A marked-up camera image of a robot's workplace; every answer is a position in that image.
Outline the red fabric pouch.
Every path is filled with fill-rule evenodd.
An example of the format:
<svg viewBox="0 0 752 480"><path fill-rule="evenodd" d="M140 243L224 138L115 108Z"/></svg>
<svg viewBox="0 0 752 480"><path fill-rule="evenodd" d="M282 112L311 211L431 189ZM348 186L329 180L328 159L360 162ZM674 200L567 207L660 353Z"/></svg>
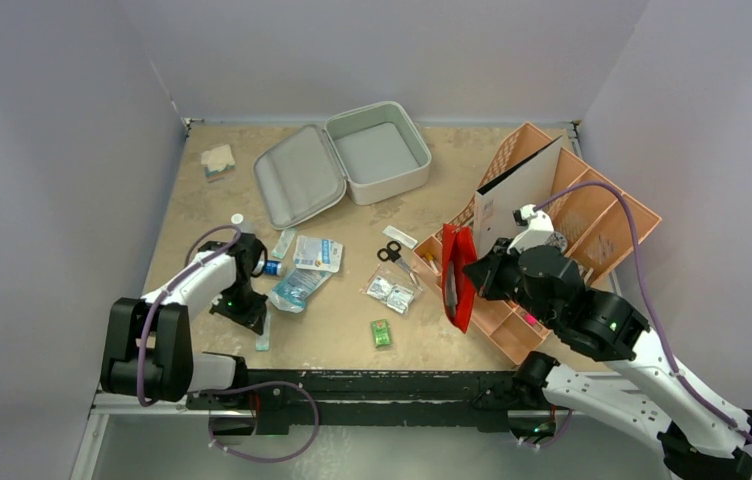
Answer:
<svg viewBox="0 0 752 480"><path fill-rule="evenodd" d="M442 228L441 289L445 314L450 323L466 333L476 290L463 268L477 261L472 229L444 224Z"/></svg>

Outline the teal dotted gauze packet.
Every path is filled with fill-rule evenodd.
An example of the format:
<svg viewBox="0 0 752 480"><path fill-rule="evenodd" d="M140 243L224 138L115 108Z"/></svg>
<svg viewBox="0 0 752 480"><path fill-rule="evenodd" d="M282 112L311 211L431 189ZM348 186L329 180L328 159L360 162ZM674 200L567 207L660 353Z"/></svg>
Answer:
<svg viewBox="0 0 752 480"><path fill-rule="evenodd" d="M272 251L270 252L270 255L277 260L283 260L286 257L291 245L293 244L296 238L296 235L297 235L296 229L294 228L284 229L281 232L279 239L277 240Z"/></svg>

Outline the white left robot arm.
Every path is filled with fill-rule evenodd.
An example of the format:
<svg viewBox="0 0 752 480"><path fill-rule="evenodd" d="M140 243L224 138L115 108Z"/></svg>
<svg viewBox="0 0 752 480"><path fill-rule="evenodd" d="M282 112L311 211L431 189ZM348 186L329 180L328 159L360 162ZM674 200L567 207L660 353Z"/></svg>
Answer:
<svg viewBox="0 0 752 480"><path fill-rule="evenodd" d="M248 400L271 410L304 403L453 402L482 392L508 368L482 359L419 312L393 343L386 315L337 291L315 307L281 288L252 287L268 265L250 233L229 242L200 241L169 283L111 307L100 375L104 392L134 397L144 407L197 397L214 410ZM208 312L256 336L283 316L279 359L252 369L238 355L198 352L191 322Z"/></svg>

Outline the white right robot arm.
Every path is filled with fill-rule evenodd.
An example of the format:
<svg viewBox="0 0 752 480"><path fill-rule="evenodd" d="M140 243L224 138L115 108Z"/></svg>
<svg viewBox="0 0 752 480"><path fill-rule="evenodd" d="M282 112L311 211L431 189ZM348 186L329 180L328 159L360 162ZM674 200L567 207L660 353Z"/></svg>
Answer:
<svg viewBox="0 0 752 480"><path fill-rule="evenodd" d="M639 396L592 383L554 357L533 352L513 381L528 407L544 400L576 409L642 441L681 479L749 479L752 410L731 405L664 351L656 328L629 301L585 285L554 246L511 253L496 246L467 266L480 297L510 300L573 351L605 364Z"/></svg>

